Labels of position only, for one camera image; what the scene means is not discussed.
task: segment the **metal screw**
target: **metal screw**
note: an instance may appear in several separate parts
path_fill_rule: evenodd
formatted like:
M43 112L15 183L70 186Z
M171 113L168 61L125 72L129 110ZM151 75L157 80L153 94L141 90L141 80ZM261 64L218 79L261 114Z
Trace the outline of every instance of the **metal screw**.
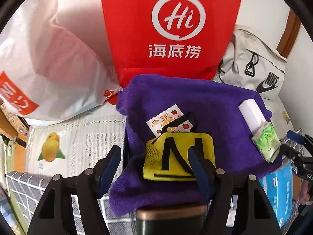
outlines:
M256 181L256 176L251 174L251 175L249 175L249 179L252 181Z
M85 170L86 175L91 175L92 173L93 173L93 169L91 169L91 168Z
M219 175L223 175L223 174L225 174L225 170L223 170L223 169L217 169L217 170L216 170L216 173L219 174Z
M57 181L57 180L59 180L60 178L61 178L61 175L60 175L60 174L54 175L54 176L52 177L52 179L53 179L54 181Z

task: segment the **gray nike bag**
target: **gray nike bag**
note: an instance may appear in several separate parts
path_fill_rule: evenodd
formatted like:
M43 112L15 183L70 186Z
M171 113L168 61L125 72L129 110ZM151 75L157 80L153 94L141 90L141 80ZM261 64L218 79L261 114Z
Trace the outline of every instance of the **gray nike bag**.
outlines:
M286 63L287 59L270 48L259 34L247 26L236 25L220 65L219 79L273 100L283 85Z

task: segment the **hi logo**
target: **hi logo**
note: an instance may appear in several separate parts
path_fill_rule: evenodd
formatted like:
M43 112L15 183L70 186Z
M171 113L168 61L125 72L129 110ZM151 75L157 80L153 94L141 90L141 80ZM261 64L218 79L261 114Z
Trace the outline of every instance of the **hi logo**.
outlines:
M199 0L159 0L151 17L154 28L163 37L184 41L202 30L206 15Z

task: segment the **blue box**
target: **blue box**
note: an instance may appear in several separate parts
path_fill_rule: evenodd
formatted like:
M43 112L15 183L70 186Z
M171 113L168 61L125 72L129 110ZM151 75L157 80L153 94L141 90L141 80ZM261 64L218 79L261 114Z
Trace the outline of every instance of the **blue box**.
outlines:
M289 219L292 208L292 165L283 164L259 180L276 214L279 226Z

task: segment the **purple towel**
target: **purple towel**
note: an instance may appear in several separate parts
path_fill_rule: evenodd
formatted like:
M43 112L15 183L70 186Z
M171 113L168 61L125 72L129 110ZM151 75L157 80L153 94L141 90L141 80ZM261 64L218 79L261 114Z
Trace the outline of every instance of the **purple towel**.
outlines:
M233 175L254 174L261 178L278 168L282 159L279 156L273 164L265 162L251 141L252 134L238 109L246 99L255 99L265 119L270 121L272 114L255 91L207 80L143 74L134 77L119 93L116 109L127 116L126 133L132 156L144 154L145 143L154 138L146 121L177 104L184 114L194 112L200 121L197 132L209 132L214 138L217 168ZM142 170L139 174L133 172L134 164L130 162L131 167L126 168L112 186L110 202L117 214L140 206L162 206L172 199L173 204L201 200L196 182L178 182L184 185L185 191L180 194L184 197L176 202L177 183L144 180ZM154 183L166 183L166 194L162 193L163 187L148 186Z
M205 202L196 182L164 182L143 178L144 155L134 156L110 190L110 207L121 216L142 206Z

